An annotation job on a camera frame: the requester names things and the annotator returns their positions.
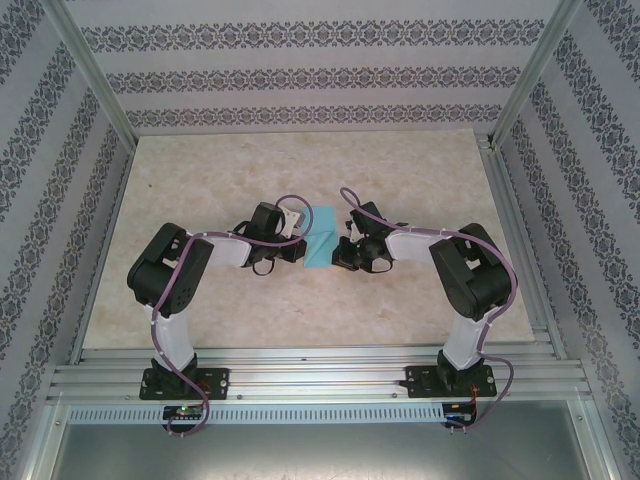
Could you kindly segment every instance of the aluminum frame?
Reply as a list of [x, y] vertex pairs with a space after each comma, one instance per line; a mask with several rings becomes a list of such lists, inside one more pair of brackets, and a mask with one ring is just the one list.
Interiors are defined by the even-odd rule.
[[[505, 401], [566, 401], [591, 478], [620, 478], [582, 364], [579, 360], [568, 360], [564, 351], [499, 152], [492, 150], [486, 136], [478, 136], [477, 140], [511, 257], [519, 272], [527, 312], [533, 319], [534, 341], [486, 347], [488, 354], [504, 356], [516, 366], [514, 384]], [[103, 265], [104, 259], [101, 259], [100, 270]], [[21, 478], [50, 478], [74, 408], [102, 405], [127, 411], [141, 405], [160, 407], [176, 403], [138, 399], [142, 371], [150, 365], [152, 350], [81, 348], [89, 312], [87, 309], [74, 351], [75, 364], [55, 368], [44, 415]], [[216, 405], [282, 409], [304, 405], [402, 408], [441, 404], [442, 399], [409, 399], [406, 389], [398, 385], [398, 381], [404, 380], [404, 367], [434, 364], [441, 348], [440, 345], [402, 345], [202, 349], [197, 353], [201, 366], [225, 367], [231, 371], [228, 400]], [[492, 367], [500, 390], [508, 371], [502, 364], [492, 364]], [[447, 402], [465, 400], [468, 398], [447, 399]]]
[[[133, 147], [133, 151], [131, 155], [135, 155], [136, 147]], [[96, 301], [96, 296], [98, 295], [98, 286], [100, 285], [100, 278], [102, 277], [102, 272], [104, 270], [104, 265], [107, 262], [107, 255], [109, 254], [109, 246], [111, 245], [111, 239], [113, 238], [113, 232], [116, 229], [116, 219], [118, 218], [118, 213], [120, 212], [120, 207], [122, 206], [122, 200], [124, 199], [124, 192], [126, 191], [126, 185], [129, 181], [129, 175], [131, 174], [131, 169], [133, 168], [134, 159], [130, 160], [127, 169], [124, 173], [124, 185], [125, 188], [120, 188], [118, 192], [118, 197], [116, 198], [114, 213], [115, 215], [111, 218], [111, 223], [107, 227], [107, 235], [105, 237], [105, 245], [107, 248], [103, 248], [100, 252], [100, 257], [98, 258], [98, 268], [96, 269], [97, 276], [96, 279], [90, 287], [89, 296], [87, 297], [87, 307], [85, 308], [82, 319], [80, 320], [80, 325], [78, 328], [78, 334], [76, 336], [75, 343], [73, 344], [73, 348], [71, 350], [71, 355], [69, 356], [69, 362], [73, 364], [78, 364], [80, 361], [80, 357], [82, 356], [82, 344], [84, 343], [84, 337], [87, 334], [87, 329], [89, 328], [89, 320], [91, 318], [91, 311], [93, 310], [93, 304]]]
[[551, 58], [553, 50], [558, 45], [581, 3], [580, 0], [560, 0], [558, 3], [491, 131], [490, 138], [493, 147], [500, 147], [508, 137], [509, 130], [518, 118], [524, 102], [540, 78], [542, 70]]
[[47, 17], [54, 24], [66, 47], [71, 52], [78, 67], [93, 90], [100, 106], [115, 128], [120, 140], [129, 153], [138, 144], [138, 135], [131, 126], [127, 114], [120, 105], [106, 75], [91, 52], [82, 31], [73, 19], [64, 0], [43, 0], [41, 2]]

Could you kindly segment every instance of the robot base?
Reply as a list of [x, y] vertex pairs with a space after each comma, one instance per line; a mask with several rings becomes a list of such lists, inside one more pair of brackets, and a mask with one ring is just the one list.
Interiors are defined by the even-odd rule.
[[470, 397], [475, 387], [477, 397], [495, 397], [493, 370], [479, 361], [466, 370], [457, 371], [442, 354], [438, 354], [438, 365], [411, 365], [405, 368], [406, 387], [409, 398], [455, 398]]
[[[201, 400], [193, 388], [155, 360], [142, 375], [140, 400]], [[204, 390], [209, 400], [226, 400], [229, 390], [228, 368], [199, 368], [197, 358], [182, 373]]]

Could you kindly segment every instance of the ventilated metal strip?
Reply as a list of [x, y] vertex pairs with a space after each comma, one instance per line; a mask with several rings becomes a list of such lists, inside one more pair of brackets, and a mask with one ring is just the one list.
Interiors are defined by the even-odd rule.
[[[163, 423], [163, 405], [73, 406], [70, 425], [152, 425]], [[212, 405], [207, 423], [223, 425], [354, 424], [443, 422], [442, 404]], [[177, 423], [197, 423], [176, 420]]]

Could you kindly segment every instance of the blue foam block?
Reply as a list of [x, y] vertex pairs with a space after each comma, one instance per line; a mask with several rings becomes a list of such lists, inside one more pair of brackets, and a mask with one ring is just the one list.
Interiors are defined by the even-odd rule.
[[[309, 209], [303, 208], [305, 214], [301, 229], [304, 232], [309, 226]], [[331, 266], [333, 251], [338, 246], [336, 232], [336, 215], [333, 207], [313, 207], [313, 225], [305, 237], [307, 252], [304, 255], [305, 268], [327, 268]]]

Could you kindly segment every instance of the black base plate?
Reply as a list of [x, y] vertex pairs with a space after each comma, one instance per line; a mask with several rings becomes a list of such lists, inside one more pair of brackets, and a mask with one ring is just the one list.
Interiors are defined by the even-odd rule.
[[[147, 368], [142, 375], [140, 385], [140, 400], [200, 400], [198, 392], [191, 389], [187, 395], [179, 396], [175, 392], [164, 392], [157, 388], [150, 388], [156, 371]], [[229, 390], [229, 369], [228, 368], [200, 368], [196, 371], [196, 384], [204, 387], [204, 391], [209, 400], [226, 400]]]
[[[407, 388], [409, 398], [452, 398], [470, 397], [471, 385], [461, 385], [449, 391], [438, 377], [436, 365], [412, 365], [406, 367], [406, 380], [400, 385]], [[473, 385], [477, 389], [478, 397], [495, 397], [498, 394], [493, 377], [493, 371], [489, 365], [477, 367], [474, 374]]]

